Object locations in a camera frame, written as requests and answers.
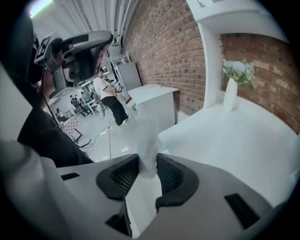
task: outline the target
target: red brick wall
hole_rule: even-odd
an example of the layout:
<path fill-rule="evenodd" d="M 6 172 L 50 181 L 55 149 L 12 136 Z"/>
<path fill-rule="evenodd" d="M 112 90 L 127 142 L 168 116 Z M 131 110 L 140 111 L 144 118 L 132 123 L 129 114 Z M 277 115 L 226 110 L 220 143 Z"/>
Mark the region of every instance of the red brick wall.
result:
<path fill-rule="evenodd" d="M 124 50 L 136 62 L 142 84 L 180 89 L 176 108 L 191 115 L 203 107 L 205 62 L 197 23 L 185 0 L 140 0 Z"/>
<path fill-rule="evenodd" d="M 300 132 L 300 74 L 288 45 L 272 37 L 255 34 L 221 35 L 226 60 L 252 61 L 258 87 L 240 85 L 238 96 L 253 101 Z M 228 79 L 223 77 L 222 90 Z"/>

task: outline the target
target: white flower vase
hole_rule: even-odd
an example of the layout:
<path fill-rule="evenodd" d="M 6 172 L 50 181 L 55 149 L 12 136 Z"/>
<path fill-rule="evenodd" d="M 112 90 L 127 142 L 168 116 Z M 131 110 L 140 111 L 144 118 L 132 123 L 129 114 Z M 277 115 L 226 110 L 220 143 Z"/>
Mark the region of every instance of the white flower vase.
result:
<path fill-rule="evenodd" d="M 238 84 L 232 78 L 229 78 L 223 102 L 224 113 L 229 113 L 233 109 L 237 93 Z"/>

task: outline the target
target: blue flower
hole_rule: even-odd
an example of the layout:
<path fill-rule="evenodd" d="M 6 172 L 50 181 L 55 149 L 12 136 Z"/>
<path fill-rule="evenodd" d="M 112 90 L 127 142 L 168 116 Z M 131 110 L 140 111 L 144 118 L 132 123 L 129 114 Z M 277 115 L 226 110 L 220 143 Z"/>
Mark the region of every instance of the blue flower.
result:
<path fill-rule="evenodd" d="M 233 61 L 224 61 L 224 67 L 232 67 Z"/>
<path fill-rule="evenodd" d="M 250 72 L 254 73 L 254 68 L 253 68 L 253 66 L 250 63 L 246 63 L 245 64 L 245 68 L 247 70 L 249 70 Z"/>
<path fill-rule="evenodd" d="M 242 63 L 240 61 L 235 61 L 233 63 L 233 69 L 241 71 L 241 72 L 244 72 L 246 70 L 244 63 Z"/>

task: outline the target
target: black mesh panel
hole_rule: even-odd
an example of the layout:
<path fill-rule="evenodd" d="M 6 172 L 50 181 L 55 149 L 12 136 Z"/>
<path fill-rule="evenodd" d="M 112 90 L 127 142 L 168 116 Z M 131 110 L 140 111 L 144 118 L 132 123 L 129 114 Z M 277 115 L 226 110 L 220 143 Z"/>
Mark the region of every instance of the black mesh panel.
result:
<path fill-rule="evenodd" d="M 162 194 L 173 191 L 183 182 L 182 172 L 166 161 L 158 160 L 158 175 L 161 182 Z"/>
<path fill-rule="evenodd" d="M 126 191 L 126 194 L 131 189 L 131 186 L 135 182 L 137 175 L 139 174 L 138 169 L 135 166 L 135 162 L 131 161 L 120 169 L 117 169 L 112 173 L 111 179 L 120 188 Z"/>

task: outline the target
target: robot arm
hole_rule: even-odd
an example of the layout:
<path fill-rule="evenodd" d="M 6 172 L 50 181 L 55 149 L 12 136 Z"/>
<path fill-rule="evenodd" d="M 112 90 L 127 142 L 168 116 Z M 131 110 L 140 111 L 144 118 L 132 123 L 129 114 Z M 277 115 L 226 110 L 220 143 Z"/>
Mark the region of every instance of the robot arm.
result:
<path fill-rule="evenodd" d="M 100 50 L 107 49 L 112 40 L 113 35 L 108 31 L 84 33 L 65 40 L 56 33 L 45 37 L 34 62 L 53 73 L 54 92 L 49 98 L 64 96 L 93 78 L 101 63 Z M 59 51 L 63 62 L 55 58 Z"/>

